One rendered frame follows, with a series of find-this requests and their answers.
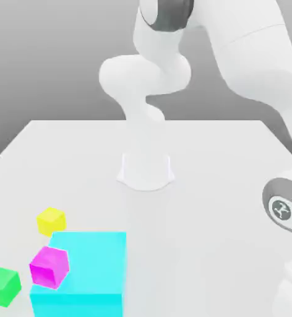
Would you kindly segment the small yellow cube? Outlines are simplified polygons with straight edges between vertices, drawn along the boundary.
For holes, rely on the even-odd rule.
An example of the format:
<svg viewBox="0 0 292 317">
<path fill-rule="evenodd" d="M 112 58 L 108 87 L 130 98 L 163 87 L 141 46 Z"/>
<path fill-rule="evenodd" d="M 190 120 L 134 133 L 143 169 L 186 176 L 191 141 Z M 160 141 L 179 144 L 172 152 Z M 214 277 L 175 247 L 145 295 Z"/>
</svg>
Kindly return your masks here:
<svg viewBox="0 0 292 317">
<path fill-rule="evenodd" d="M 36 217 L 38 232 L 51 237 L 53 232 L 66 229 L 66 215 L 63 211 L 49 207 Z"/>
</svg>

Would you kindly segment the small magenta cube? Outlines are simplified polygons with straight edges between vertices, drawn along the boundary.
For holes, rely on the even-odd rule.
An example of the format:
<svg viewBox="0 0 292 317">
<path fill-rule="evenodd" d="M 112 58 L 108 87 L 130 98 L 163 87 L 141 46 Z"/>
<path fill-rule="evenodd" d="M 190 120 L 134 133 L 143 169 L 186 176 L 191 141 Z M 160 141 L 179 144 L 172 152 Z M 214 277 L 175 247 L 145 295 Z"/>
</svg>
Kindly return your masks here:
<svg viewBox="0 0 292 317">
<path fill-rule="evenodd" d="M 66 250 L 44 246 L 29 264 L 32 282 L 57 290 L 70 271 Z"/>
</svg>

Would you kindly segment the small green cube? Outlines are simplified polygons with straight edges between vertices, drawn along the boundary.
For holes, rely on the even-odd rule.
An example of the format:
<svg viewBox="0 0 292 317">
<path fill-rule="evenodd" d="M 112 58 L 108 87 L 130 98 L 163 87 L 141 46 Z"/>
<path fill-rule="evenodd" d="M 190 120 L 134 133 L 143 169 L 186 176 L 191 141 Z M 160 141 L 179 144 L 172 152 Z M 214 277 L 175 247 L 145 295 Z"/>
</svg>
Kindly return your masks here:
<svg viewBox="0 0 292 317">
<path fill-rule="evenodd" d="M 0 306 L 8 307 L 21 289 L 19 273 L 0 267 Z"/>
</svg>

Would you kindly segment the large cyan box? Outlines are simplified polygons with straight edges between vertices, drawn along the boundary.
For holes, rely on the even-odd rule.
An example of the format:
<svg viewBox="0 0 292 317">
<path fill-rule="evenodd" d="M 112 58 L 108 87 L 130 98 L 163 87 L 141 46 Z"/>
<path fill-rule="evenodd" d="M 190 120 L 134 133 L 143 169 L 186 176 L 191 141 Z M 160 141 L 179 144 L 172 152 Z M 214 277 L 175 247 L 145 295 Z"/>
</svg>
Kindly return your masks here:
<svg viewBox="0 0 292 317">
<path fill-rule="evenodd" d="M 124 232 L 56 232 L 70 271 L 58 289 L 33 285 L 34 317 L 123 317 L 127 245 Z"/>
</svg>

